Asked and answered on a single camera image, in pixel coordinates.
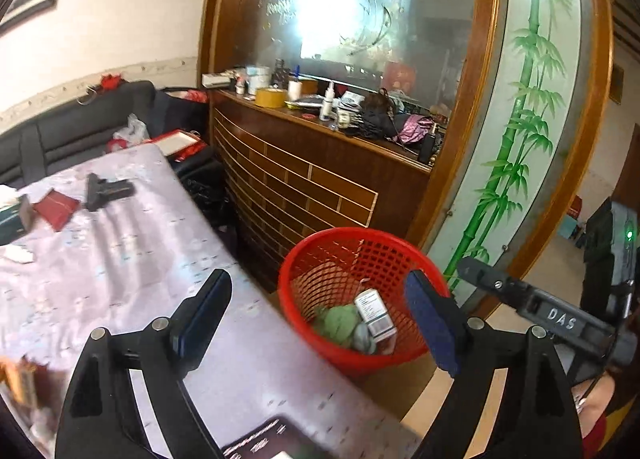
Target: plastic bag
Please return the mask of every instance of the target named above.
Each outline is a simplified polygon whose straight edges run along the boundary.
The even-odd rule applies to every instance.
[[[129,124],[113,133],[113,139],[122,139],[127,142],[127,148],[141,144],[149,139],[146,124],[140,121],[135,114],[129,115]]]

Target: blue gripper pad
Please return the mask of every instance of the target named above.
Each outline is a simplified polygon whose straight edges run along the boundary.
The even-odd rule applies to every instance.
[[[444,298],[420,270],[404,281],[404,297],[431,355],[454,378],[467,341],[466,316],[453,298]]]

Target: toilet paper roll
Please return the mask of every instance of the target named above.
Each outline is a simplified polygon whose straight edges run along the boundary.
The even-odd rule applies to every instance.
[[[289,82],[289,101],[295,102],[302,96],[302,82]]]

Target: yellow tape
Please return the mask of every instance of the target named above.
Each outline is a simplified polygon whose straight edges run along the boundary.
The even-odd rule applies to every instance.
[[[287,91],[283,89],[258,89],[255,93],[255,104],[267,108],[280,108],[287,99]]]

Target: wooden cabinet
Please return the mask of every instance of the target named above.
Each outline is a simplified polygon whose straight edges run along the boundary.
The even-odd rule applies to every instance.
[[[407,238],[427,166],[392,144],[346,137],[295,111],[212,94],[213,138],[240,235],[259,261],[254,271],[271,285],[290,249],[319,230],[368,226]]]

